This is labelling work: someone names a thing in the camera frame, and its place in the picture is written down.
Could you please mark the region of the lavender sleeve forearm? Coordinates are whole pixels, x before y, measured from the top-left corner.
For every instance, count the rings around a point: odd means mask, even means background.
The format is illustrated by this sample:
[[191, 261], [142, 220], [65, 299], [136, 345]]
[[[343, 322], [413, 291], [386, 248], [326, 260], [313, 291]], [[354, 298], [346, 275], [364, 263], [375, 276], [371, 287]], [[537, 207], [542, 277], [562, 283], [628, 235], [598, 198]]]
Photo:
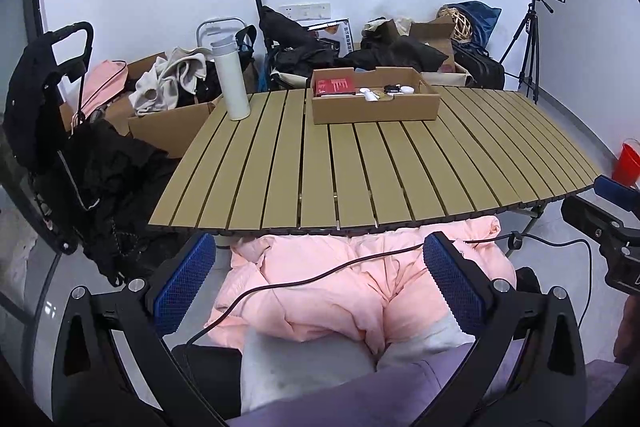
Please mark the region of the lavender sleeve forearm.
[[428, 337], [388, 347], [374, 361], [362, 343], [332, 334], [293, 343], [250, 333], [241, 369], [241, 414], [232, 426], [410, 426], [436, 405], [440, 425], [464, 425], [481, 409], [498, 409], [499, 425], [549, 419], [551, 402], [578, 401], [569, 422], [580, 425], [605, 403], [627, 365], [584, 362], [577, 350], [544, 361], [518, 383], [533, 349], [513, 340], [503, 357], [481, 343]]

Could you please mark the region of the person's right hand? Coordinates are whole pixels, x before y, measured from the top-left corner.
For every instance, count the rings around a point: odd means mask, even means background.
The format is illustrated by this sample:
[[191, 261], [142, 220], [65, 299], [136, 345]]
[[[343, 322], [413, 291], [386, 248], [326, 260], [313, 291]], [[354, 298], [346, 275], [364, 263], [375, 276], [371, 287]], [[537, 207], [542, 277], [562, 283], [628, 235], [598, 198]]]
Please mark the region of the person's right hand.
[[639, 353], [640, 343], [640, 299], [629, 296], [626, 300], [623, 318], [620, 321], [614, 343], [614, 358], [617, 363], [629, 365]]

